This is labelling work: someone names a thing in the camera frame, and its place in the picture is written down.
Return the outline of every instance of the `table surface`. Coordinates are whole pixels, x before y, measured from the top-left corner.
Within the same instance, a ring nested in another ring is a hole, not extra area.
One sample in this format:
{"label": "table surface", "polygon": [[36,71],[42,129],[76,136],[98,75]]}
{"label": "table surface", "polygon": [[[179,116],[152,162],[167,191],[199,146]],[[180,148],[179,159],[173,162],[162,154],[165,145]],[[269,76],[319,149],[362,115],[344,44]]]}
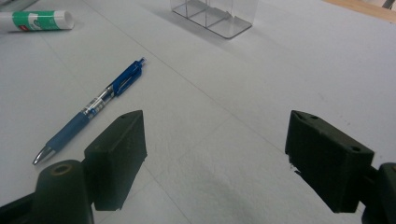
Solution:
{"label": "table surface", "polygon": [[[253,27],[225,40],[169,1],[40,0],[71,31],[0,34],[0,205],[143,110],[148,157],[125,205],[96,223],[361,223],[333,214],[284,153],[291,110],[317,115],[396,161],[396,26],[319,0],[260,0]],[[66,148],[34,156],[131,62],[141,78]]]}

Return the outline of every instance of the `glue stick cap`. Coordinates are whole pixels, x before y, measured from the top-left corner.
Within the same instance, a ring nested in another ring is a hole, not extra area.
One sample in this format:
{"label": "glue stick cap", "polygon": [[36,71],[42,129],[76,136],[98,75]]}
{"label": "glue stick cap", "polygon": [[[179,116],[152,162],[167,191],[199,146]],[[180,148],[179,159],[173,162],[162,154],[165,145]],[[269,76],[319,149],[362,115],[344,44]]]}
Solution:
{"label": "glue stick cap", "polygon": [[19,31],[12,21],[12,12],[0,12],[0,31]]}
{"label": "glue stick cap", "polygon": [[72,14],[68,11],[54,11],[53,17],[61,30],[70,30],[74,27]]}

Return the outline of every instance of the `pen tip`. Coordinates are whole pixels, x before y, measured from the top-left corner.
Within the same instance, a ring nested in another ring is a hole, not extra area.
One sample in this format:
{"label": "pen tip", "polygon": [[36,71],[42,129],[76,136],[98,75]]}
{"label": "pen tip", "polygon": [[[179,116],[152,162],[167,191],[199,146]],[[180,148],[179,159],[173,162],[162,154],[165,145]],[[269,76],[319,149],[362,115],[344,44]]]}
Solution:
{"label": "pen tip", "polygon": [[33,165],[37,165],[44,158],[46,158],[52,151],[53,150],[50,147],[43,147],[43,149],[41,149],[41,151],[38,153],[38,155],[33,160]]}
{"label": "pen tip", "polygon": [[143,65],[145,63],[145,61],[146,61],[146,58],[143,57],[142,59],[140,59],[139,63]]}

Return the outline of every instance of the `glue stick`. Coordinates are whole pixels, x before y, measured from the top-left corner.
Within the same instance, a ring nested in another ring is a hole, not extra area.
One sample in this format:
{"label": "glue stick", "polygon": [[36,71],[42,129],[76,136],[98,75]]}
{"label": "glue stick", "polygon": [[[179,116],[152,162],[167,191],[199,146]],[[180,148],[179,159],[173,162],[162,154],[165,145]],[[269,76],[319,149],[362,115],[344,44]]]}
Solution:
{"label": "glue stick", "polygon": [[0,30],[3,31],[70,30],[73,27],[72,15],[67,11],[0,12]]}

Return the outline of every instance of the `pen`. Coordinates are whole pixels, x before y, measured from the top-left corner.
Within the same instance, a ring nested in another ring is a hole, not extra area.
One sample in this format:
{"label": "pen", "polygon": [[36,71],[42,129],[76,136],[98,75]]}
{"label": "pen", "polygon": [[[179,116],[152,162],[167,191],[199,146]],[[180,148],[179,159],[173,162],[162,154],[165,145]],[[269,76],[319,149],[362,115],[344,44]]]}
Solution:
{"label": "pen", "polygon": [[93,119],[105,105],[115,96],[120,96],[141,75],[145,58],[134,61],[121,75],[119,75],[104,91],[78,112],[58,133],[55,134],[41,149],[33,161],[38,164],[49,154],[59,152],[91,119]]}

